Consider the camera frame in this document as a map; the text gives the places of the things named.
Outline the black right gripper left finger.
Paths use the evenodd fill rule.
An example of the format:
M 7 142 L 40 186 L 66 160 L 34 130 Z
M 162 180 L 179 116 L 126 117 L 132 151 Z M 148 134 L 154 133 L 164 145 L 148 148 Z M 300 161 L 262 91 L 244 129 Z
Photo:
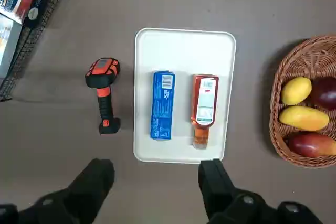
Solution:
M 109 159 L 93 159 L 70 185 L 19 211 L 1 204 L 1 223 L 93 223 L 114 183 Z

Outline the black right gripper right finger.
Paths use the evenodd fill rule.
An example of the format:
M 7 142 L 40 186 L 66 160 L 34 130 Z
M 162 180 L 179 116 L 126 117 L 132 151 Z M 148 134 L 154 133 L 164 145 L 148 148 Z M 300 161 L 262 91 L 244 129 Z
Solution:
M 303 204 L 284 201 L 274 208 L 261 195 L 235 187 L 219 159 L 201 161 L 198 184 L 208 223 L 321 223 Z

